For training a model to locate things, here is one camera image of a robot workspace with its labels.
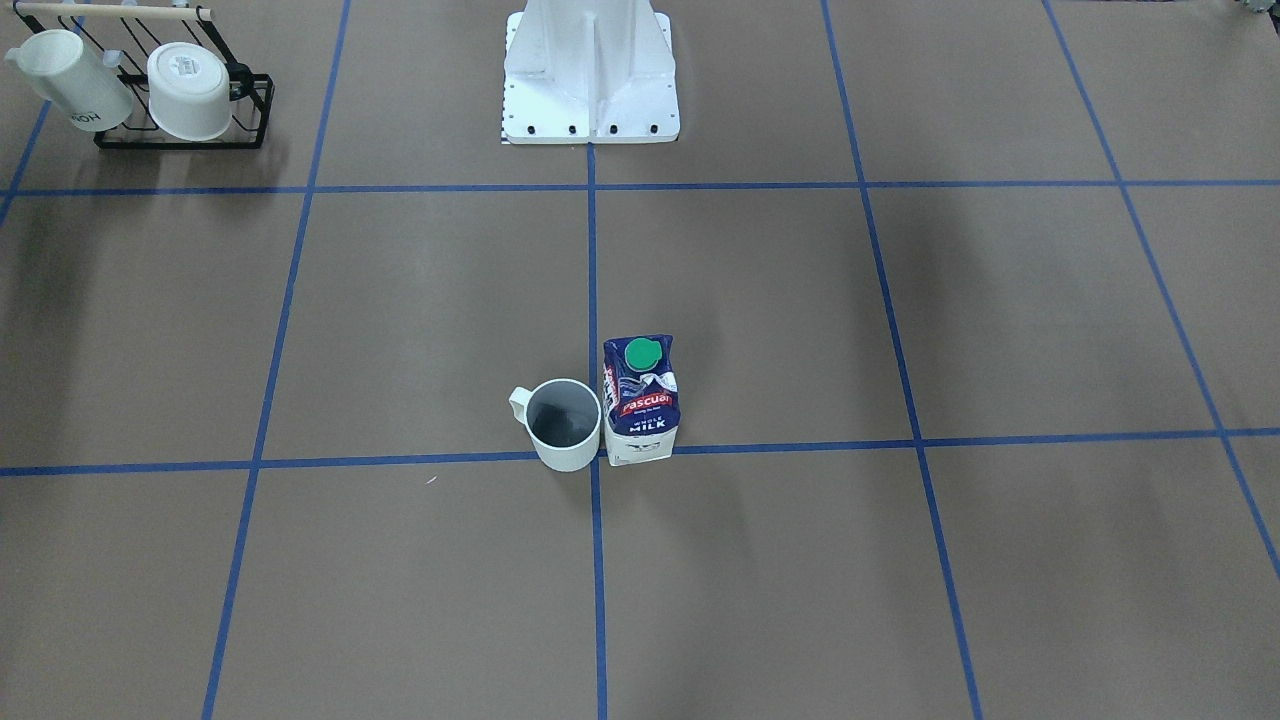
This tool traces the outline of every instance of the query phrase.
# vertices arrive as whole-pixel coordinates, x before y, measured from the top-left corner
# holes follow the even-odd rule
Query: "gray floor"
[[[255,5],[257,152],[0,82],[0,716],[1280,716],[1266,19],[662,0],[680,142],[529,149],[518,1]]]

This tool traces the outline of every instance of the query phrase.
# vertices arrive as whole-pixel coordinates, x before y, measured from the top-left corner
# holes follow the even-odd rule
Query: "milk carton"
[[[671,336],[604,341],[604,448],[609,465],[671,457],[680,395],[671,369]]]

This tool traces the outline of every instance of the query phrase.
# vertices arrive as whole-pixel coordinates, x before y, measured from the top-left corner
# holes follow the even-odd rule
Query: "mug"
[[[511,409],[534,441],[538,457],[552,470],[572,473],[591,464],[600,450],[600,401],[591,388],[568,378],[547,380],[532,391],[512,391]]]
[[[111,129],[133,111],[129,88],[68,29],[37,32],[5,53],[4,60],[83,131]]]
[[[147,108],[166,133],[189,141],[212,140],[232,124],[230,74],[211,51],[191,42],[169,42],[147,56]]]

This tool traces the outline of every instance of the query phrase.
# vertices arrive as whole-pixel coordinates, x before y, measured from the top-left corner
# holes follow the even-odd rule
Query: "red label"
[[[630,415],[631,413],[635,413],[636,410],[645,410],[648,407],[660,407],[663,405],[672,405],[673,402],[675,402],[675,400],[671,397],[671,393],[667,393],[667,392],[655,392],[653,395],[643,395],[643,396],[632,400],[631,402],[627,402],[626,405],[623,405],[622,410],[618,411],[618,416],[621,418],[622,415]]]

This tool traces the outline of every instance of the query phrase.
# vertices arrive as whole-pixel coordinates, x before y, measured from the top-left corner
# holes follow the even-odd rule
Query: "green cap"
[[[662,360],[662,343],[646,337],[637,337],[627,343],[623,351],[627,365],[637,373],[646,373],[658,366]]]

